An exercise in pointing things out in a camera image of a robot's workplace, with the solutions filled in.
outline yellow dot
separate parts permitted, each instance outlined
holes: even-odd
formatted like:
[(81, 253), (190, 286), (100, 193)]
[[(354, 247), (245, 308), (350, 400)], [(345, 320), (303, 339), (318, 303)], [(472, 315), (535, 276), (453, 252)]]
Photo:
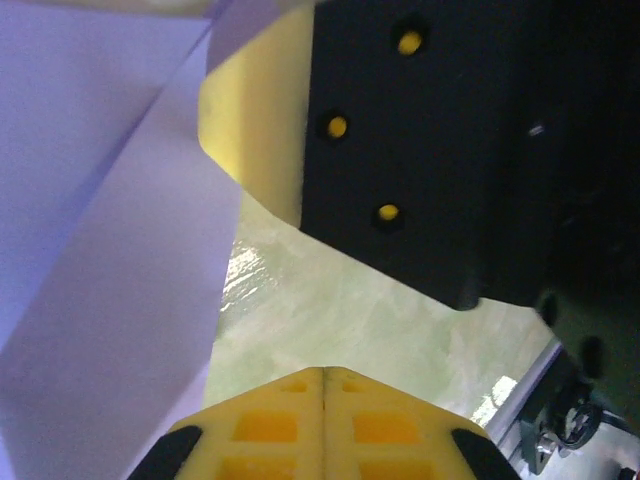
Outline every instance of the yellow dot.
[(378, 209), (378, 216), (385, 222), (395, 220), (399, 214), (400, 210), (398, 210), (398, 207), (392, 204), (383, 205)]
[(331, 138), (341, 138), (347, 133), (347, 119), (344, 117), (334, 117), (327, 126), (327, 133)]
[(398, 42), (398, 52), (401, 55), (413, 55), (422, 45), (422, 35), (415, 30), (409, 30)]

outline light green surface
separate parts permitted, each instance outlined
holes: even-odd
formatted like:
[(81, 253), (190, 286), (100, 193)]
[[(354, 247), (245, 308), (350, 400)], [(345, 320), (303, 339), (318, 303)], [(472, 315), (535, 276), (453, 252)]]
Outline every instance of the light green surface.
[(245, 196), (205, 405), (339, 365), (484, 424), (550, 338), (530, 310), (484, 301), (455, 312)]

